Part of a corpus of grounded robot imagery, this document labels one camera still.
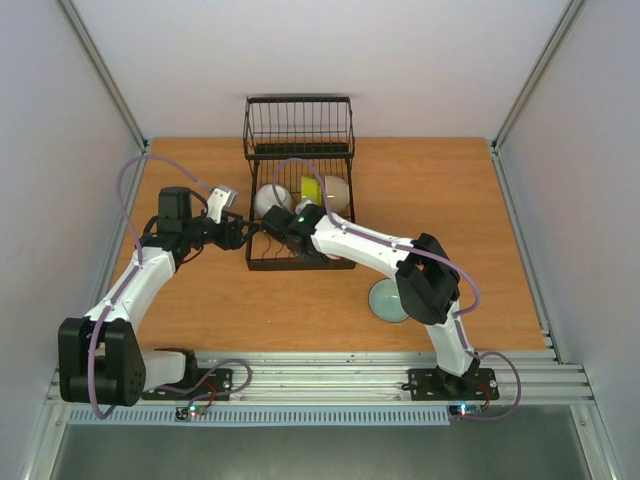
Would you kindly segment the lime green bowl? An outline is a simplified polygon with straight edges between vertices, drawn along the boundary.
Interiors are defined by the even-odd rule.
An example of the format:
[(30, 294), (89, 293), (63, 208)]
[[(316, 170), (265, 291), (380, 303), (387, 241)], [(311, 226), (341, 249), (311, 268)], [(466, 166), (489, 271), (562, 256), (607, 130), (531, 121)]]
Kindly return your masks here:
[(300, 178), (301, 200), (309, 200), (314, 204), (322, 203), (322, 189), (318, 180), (314, 177), (302, 176)]

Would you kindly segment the cream beige bowl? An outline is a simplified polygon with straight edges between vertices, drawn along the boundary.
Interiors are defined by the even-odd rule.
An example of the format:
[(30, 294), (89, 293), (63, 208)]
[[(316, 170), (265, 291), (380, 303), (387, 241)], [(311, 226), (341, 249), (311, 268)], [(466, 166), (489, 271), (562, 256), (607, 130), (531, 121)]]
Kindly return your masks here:
[(348, 183), (341, 177), (326, 175), (324, 185), (329, 208), (336, 213), (343, 212), (350, 203)]

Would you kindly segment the pale teal bowl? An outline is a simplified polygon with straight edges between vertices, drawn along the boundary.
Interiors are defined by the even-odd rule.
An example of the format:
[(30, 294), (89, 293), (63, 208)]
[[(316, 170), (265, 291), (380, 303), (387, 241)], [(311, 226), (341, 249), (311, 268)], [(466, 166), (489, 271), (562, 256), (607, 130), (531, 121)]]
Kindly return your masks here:
[(396, 283), (391, 279), (375, 283), (369, 291), (368, 302), (373, 314), (386, 323), (400, 323), (409, 318), (401, 305)]

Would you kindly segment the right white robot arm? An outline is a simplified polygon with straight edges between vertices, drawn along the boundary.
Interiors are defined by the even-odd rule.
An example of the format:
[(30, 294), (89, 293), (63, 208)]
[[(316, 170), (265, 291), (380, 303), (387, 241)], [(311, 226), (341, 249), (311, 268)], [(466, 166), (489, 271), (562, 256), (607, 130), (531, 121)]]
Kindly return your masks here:
[(299, 258), (344, 258), (393, 281), (403, 311), (424, 325), (435, 349), (436, 391), (447, 399), (461, 399), (474, 389), (479, 361), (469, 345), (462, 316), (479, 306), (478, 288), (469, 283), (474, 302), (461, 308), (460, 279), (471, 277), (448, 258), (435, 237), (383, 234), (313, 203), (299, 213), (273, 206), (262, 226)]

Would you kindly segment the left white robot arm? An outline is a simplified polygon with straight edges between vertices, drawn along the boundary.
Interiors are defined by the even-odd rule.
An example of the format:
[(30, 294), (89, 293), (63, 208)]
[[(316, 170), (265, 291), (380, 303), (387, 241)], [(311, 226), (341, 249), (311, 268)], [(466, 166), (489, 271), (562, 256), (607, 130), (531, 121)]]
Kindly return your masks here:
[(227, 186), (203, 197), (188, 187), (166, 187), (132, 258), (108, 293), (80, 318), (58, 329), (61, 398), (70, 403), (132, 406), (144, 393), (195, 395), (205, 381), (191, 350), (142, 351), (136, 331), (162, 287), (207, 245), (238, 250), (259, 226), (231, 212), (237, 196)]

